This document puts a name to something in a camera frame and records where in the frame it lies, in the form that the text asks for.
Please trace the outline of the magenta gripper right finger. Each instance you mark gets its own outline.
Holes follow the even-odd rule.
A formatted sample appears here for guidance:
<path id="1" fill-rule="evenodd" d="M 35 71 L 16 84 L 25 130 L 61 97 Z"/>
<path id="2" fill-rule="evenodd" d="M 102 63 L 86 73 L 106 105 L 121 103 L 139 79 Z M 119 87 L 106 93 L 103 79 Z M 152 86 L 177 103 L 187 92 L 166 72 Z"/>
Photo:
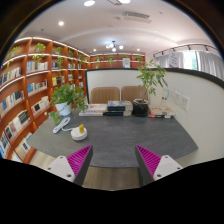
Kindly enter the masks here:
<path id="1" fill-rule="evenodd" d="M 182 166 L 169 155 L 160 156 L 139 145 L 135 146 L 135 154 L 143 185 L 148 185 L 182 169 Z"/>

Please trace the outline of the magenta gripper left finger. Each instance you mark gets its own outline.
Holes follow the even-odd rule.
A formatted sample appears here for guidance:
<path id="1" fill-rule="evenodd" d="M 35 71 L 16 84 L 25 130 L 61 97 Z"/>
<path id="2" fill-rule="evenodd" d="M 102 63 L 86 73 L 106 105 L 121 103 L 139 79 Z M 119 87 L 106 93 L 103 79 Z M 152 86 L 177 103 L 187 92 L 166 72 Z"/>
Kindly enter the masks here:
<path id="1" fill-rule="evenodd" d="M 92 156 L 93 146 L 89 145 L 69 156 L 58 156 L 47 166 L 46 171 L 81 186 Z"/>

